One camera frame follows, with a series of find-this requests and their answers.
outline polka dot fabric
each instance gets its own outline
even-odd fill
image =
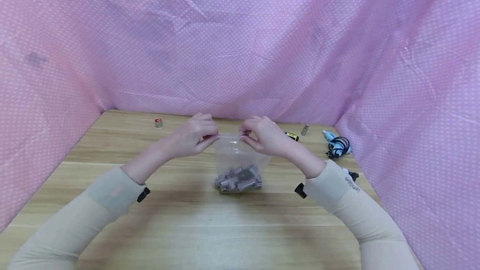
[[[426,269],[474,269],[480,0],[0,0],[0,231],[106,109],[337,124]]]

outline pink fabric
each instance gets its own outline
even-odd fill
[[[424,267],[477,267],[480,0],[0,8],[0,231],[106,109],[257,114],[337,124]]]

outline plastic bag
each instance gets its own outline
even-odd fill
[[[240,193],[262,188],[260,172],[271,156],[256,152],[238,135],[222,135],[214,143],[218,177],[214,187],[221,193]]]

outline metal fitting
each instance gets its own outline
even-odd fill
[[[156,128],[161,128],[161,127],[163,127],[162,118],[157,118],[157,119],[155,119],[155,127],[156,127]]]
[[[303,129],[301,130],[301,133],[300,133],[300,134],[301,134],[301,135],[306,135],[306,134],[307,134],[307,131],[308,131],[308,128],[309,128],[309,126],[308,126],[308,125],[305,125],[305,126],[303,127]]]

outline arm sleeve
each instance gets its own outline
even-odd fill
[[[363,270],[418,270],[400,228],[336,163],[329,160],[304,192],[337,216],[360,244]]]
[[[42,225],[13,257],[9,270],[73,270],[98,233],[125,215],[145,186],[120,167],[96,179]]]

